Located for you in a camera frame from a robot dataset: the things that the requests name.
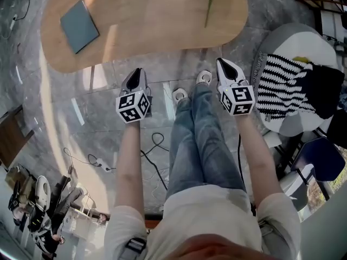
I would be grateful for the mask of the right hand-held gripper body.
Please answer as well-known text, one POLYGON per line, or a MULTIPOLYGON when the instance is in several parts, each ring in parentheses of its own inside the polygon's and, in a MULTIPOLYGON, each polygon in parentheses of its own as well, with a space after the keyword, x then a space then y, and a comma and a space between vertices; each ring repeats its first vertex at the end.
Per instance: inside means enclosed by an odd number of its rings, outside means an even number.
POLYGON ((247 80, 241 80, 229 85, 219 82, 217 90, 220 94, 220 103, 231 115, 248 115, 255 105, 253 87, 247 80))

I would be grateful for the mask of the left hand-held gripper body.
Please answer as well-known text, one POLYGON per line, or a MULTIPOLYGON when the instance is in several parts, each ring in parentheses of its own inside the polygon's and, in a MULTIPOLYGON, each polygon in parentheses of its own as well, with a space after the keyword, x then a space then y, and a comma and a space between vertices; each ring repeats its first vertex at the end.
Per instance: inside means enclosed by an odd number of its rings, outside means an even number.
POLYGON ((140 90, 116 98, 116 112, 125 124, 152 117, 152 97, 140 90))

